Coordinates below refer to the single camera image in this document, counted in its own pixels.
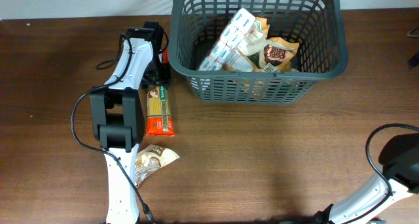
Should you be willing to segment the orange spaghetti packet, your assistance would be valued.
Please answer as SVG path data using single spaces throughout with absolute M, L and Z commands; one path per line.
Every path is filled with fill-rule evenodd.
M 162 75 L 151 80 L 147 89 L 146 136 L 175 136 L 167 87 L 171 81 L 168 51 L 159 54 Z

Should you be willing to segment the white tissue multipack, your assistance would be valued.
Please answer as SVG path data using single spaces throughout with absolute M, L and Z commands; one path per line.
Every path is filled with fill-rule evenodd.
M 235 51 L 238 44 L 250 31 L 256 17 L 248 10 L 241 8 L 230 19 L 216 40 L 207 56 L 198 67 L 199 71 L 219 71 Z

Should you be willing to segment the brown white snack pouch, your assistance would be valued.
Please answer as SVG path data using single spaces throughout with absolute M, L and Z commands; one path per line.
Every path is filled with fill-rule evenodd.
M 135 162 L 136 187 L 139 187 L 152 173 L 179 158 L 176 152 L 159 145 L 149 145 L 138 152 Z

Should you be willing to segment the orange snack bag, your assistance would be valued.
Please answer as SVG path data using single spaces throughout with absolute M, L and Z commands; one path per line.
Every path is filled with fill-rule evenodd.
M 281 37 L 269 38 L 269 27 L 266 18 L 256 17 L 249 32 L 223 64 L 223 69 L 254 73 L 289 71 L 299 44 L 287 42 Z

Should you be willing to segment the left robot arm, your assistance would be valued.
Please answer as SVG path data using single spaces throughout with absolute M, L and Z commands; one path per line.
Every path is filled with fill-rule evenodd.
M 115 68 L 104 86 L 89 94 L 94 137 L 107 163 L 106 223 L 139 222 L 135 158 L 145 135 L 139 90 L 170 82 L 169 65 L 163 62 L 167 41 L 158 22 L 145 22 L 122 33 L 117 57 L 97 66 Z

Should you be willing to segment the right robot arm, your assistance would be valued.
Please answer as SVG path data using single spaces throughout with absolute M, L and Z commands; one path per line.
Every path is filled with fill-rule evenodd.
M 413 130 L 413 134 L 393 137 L 381 151 L 380 166 L 371 160 L 370 144 L 386 128 Z M 311 217 L 309 223 L 370 223 L 393 203 L 418 193 L 418 127 L 389 123 L 374 129 L 365 144 L 367 162 L 374 170 L 371 178 L 346 199 L 330 204 Z

